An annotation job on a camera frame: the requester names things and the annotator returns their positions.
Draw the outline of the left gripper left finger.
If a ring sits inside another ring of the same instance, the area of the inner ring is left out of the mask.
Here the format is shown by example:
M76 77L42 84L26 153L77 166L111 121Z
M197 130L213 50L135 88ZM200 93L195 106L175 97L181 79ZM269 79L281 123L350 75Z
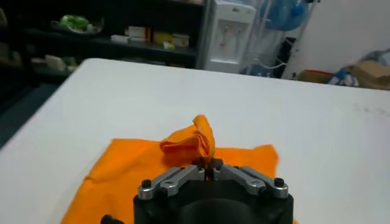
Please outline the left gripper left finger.
M189 182L206 179L205 159L198 158L186 167L172 167L154 179L144 179L138 187L137 198L152 200L159 194L173 197Z

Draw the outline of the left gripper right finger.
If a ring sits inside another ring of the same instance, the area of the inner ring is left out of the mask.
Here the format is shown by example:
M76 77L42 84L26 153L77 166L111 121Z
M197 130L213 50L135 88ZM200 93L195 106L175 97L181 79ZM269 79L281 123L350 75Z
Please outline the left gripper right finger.
M271 178L249 166L224 164L222 159L212 159L210 169L213 185L227 194L288 198L288 185L282 178Z

